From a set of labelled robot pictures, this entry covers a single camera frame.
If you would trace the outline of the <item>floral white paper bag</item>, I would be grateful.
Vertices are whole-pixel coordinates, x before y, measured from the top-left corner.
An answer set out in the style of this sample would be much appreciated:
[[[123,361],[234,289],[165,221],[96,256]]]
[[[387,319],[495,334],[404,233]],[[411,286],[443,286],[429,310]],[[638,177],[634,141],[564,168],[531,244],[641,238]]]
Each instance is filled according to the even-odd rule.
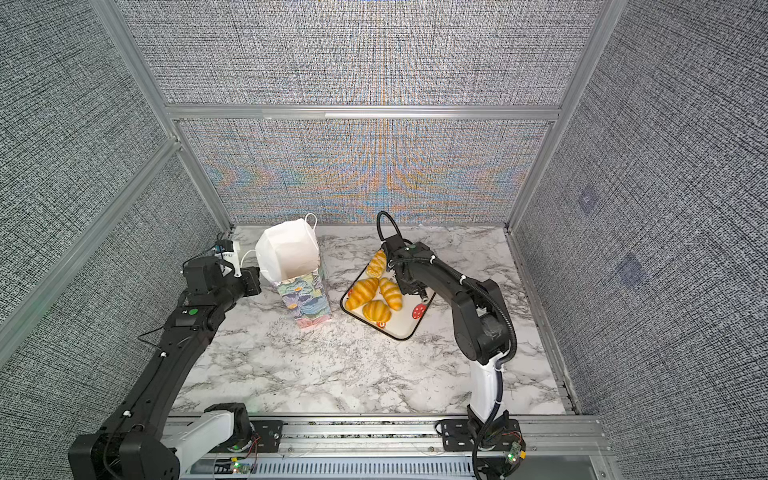
[[[243,252],[241,263],[253,257],[261,276],[281,297],[301,329],[318,326],[331,317],[324,284],[317,216],[285,221],[267,228],[254,247]]]

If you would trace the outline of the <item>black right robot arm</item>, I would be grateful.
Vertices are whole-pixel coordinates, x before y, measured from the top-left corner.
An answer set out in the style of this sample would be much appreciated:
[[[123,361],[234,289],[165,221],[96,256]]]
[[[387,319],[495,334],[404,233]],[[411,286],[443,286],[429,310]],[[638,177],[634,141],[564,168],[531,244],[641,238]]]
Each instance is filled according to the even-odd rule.
[[[468,416],[475,423],[474,442],[483,448],[501,414],[503,366],[517,353],[516,332],[499,286],[459,272],[425,244],[409,243],[400,235],[382,240],[381,247],[386,269],[395,274],[403,293],[428,288],[450,306],[454,339],[470,361]]]

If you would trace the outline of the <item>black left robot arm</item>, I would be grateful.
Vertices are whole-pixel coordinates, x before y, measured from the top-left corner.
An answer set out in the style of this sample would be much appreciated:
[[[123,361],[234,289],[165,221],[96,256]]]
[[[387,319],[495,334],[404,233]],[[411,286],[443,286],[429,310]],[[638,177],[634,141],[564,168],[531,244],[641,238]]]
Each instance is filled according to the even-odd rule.
[[[201,456],[221,447],[242,449],[253,438],[246,407],[222,404],[206,416],[211,432],[196,424],[193,440],[167,446],[162,434],[189,372],[214,339],[226,314],[243,297],[260,294],[260,270],[234,271],[218,256],[189,260],[184,299],[169,315],[153,358],[114,413],[92,434],[78,436],[68,451],[76,479],[177,479]]]

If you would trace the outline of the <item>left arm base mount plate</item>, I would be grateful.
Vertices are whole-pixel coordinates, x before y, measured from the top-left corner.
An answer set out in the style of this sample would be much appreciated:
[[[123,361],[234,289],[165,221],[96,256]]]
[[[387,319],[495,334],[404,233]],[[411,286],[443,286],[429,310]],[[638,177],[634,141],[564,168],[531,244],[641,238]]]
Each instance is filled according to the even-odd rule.
[[[283,427],[284,422],[281,420],[251,421],[233,451],[241,456],[246,453],[277,453],[282,441]]]

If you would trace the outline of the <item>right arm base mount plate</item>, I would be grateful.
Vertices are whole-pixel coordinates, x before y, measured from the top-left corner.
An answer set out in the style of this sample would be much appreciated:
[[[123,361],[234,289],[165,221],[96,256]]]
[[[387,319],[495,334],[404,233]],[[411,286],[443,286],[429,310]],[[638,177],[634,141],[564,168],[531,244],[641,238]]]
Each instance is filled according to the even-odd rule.
[[[470,452],[481,425],[467,418],[442,419],[434,425],[447,452]],[[519,452],[526,449],[520,424],[515,419],[497,418],[486,433],[481,452]]]

